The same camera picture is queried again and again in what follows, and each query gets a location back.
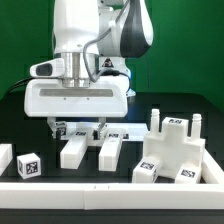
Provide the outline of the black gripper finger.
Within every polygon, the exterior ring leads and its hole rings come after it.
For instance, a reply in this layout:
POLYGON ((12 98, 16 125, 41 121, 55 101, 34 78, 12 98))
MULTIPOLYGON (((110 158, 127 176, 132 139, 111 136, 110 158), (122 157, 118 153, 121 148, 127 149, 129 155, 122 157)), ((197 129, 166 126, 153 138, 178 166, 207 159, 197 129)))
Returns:
POLYGON ((100 140, 100 133, 103 127, 105 126, 106 118, 100 117, 98 119, 98 123, 99 123, 98 127, 94 129, 94 132, 93 132, 93 140, 100 140))
POLYGON ((60 139, 56 137, 56 125, 55 123, 57 122, 55 117, 48 117, 47 118, 47 124, 50 127, 51 131, 52 131, 52 137, 54 139, 60 139))

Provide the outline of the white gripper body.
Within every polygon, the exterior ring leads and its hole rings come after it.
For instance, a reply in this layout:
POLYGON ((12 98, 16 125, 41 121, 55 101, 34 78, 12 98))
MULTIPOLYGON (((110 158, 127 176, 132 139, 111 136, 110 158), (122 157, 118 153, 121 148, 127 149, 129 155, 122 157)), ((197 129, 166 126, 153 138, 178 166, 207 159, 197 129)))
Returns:
POLYGON ((26 87, 24 110, 30 117, 124 117, 127 77, 101 76, 89 88, 65 88, 60 79, 34 79, 26 87))

